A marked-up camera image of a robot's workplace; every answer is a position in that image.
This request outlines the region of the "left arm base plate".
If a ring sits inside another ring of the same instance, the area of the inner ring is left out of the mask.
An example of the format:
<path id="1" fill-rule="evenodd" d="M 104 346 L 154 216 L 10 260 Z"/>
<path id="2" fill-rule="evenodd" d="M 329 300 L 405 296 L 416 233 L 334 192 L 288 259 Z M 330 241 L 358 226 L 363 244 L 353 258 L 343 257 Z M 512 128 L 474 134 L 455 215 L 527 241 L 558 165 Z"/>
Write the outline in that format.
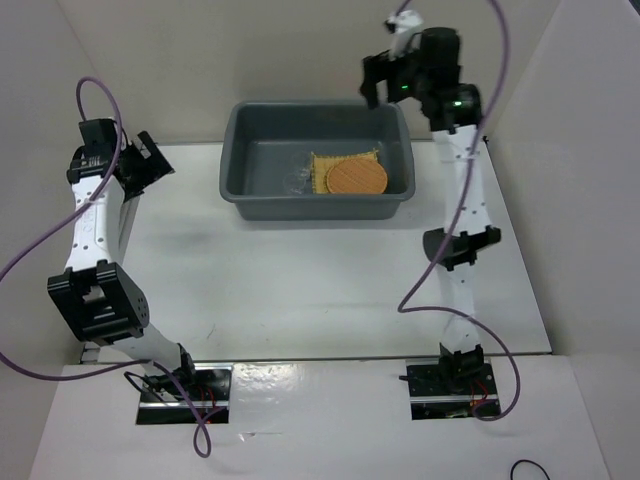
<path id="1" fill-rule="evenodd" d="M 166 376 L 148 377 L 133 372 L 123 376 L 139 393 L 137 425 L 195 424 L 186 398 L 208 424 L 229 421 L 233 367 L 230 363 L 196 363 L 195 375 L 187 380 L 176 374 L 186 394 Z"/>

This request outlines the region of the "clear plastic cup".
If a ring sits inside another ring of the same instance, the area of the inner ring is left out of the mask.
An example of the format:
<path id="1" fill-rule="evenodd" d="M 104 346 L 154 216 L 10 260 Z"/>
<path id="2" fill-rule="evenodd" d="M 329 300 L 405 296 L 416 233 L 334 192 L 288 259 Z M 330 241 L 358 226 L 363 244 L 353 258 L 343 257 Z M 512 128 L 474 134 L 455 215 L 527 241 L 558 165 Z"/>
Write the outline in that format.
<path id="1" fill-rule="evenodd" d="M 293 173 L 300 178 L 307 178 L 311 175 L 312 165 L 313 154 L 311 152 L 299 151 L 291 156 Z"/>
<path id="2" fill-rule="evenodd" d="M 302 177 L 295 173 L 287 174 L 282 182 L 283 193 L 285 195 L 303 195 L 306 193 L 307 183 L 307 177 Z"/>

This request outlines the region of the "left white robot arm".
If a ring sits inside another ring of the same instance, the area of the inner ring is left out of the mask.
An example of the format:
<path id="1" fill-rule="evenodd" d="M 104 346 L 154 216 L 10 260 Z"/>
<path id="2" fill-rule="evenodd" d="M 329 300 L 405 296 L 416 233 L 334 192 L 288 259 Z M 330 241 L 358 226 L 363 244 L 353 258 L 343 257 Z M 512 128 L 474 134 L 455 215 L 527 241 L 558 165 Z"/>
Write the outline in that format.
<path id="1" fill-rule="evenodd" d="M 109 118 L 79 130 L 66 175 L 80 216 L 63 272 L 47 280 L 49 297 L 78 340 L 146 361 L 153 390 L 188 399 L 199 387 L 191 356 L 152 325 L 145 294 L 122 266 L 140 196 L 174 169 L 146 131 L 119 142 Z"/>

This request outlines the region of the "square bamboo mat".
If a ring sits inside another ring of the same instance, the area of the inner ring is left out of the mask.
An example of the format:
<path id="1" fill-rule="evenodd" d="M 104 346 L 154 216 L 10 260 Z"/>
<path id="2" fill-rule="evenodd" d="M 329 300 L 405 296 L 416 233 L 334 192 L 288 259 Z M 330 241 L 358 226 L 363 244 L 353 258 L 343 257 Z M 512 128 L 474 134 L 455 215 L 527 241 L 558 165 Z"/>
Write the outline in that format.
<path id="1" fill-rule="evenodd" d="M 314 194 L 327 194 L 329 189 L 326 184 L 326 177 L 329 170 L 335 165 L 352 159 L 366 159 L 378 161 L 377 149 L 368 152 L 348 154 L 348 155 L 320 155 L 311 153 L 311 185 Z"/>

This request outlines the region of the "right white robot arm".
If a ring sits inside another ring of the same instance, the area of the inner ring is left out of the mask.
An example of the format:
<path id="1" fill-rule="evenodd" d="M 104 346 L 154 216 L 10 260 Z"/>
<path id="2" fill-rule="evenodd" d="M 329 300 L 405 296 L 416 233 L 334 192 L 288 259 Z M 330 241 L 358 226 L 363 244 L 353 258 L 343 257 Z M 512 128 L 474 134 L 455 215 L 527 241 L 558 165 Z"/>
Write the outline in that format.
<path id="1" fill-rule="evenodd" d="M 478 254 L 500 242 L 501 231 L 489 217 L 482 178 L 474 174 L 479 153 L 481 96 L 460 80 L 458 33 L 445 27 L 391 25 L 388 50 L 363 61 L 360 92 L 369 108 L 379 105 L 377 86 L 387 86 L 387 100 L 419 102 L 441 162 L 445 185 L 445 219 L 424 233 L 422 243 L 436 273 L 449 318 L 440 339 L 438 381 L 450 393 L 463 391 L 484 365 L 475 313 L 473 267 Z"/>

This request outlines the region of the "round orange woven tray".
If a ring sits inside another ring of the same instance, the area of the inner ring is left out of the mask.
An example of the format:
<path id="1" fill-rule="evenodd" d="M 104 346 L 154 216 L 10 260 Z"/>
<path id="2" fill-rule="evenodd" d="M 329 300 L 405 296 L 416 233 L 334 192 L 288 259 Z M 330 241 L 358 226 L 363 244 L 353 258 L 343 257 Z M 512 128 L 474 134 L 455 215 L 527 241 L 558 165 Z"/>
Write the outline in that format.
<path id="1" fill-rule="evenodd" d="M 333 166 L 326 175 L 332 194 L 382 194 L 388 185 L 385 169 L 375 160 L 354 158 Z"/>

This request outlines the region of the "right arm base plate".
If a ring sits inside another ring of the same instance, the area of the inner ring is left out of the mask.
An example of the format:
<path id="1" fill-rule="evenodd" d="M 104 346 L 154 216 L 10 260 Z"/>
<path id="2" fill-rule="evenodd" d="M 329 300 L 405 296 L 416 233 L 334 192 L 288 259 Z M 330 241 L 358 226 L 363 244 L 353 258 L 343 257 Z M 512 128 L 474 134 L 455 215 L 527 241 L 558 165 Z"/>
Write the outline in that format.
<path id="1" fill-rule="evenodd" d="M 486 362 L 471 377 L 446 381 L 436 359 L 407 361 L 406 372 L 399 376 L 409 392 L 413 420 L 481 418 L 501 413 L 493 369 Z"/>

